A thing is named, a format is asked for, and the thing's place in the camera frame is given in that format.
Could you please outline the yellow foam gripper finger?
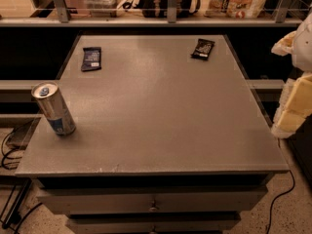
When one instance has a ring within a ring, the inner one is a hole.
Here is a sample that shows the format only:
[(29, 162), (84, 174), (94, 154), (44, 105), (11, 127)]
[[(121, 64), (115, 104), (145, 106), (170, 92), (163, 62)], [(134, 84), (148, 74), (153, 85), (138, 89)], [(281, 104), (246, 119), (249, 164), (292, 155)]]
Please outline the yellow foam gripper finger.
[(283, 87), (271, 133), (277, 138), (293, 135), (312, 114), (312, 74), (289, 78)]
[(289, 34), (281, 38), (271, 49), (271, 52), (278, 56), (286, 56), (293, 54), (293, 40), (296, 31), (292, 31)]

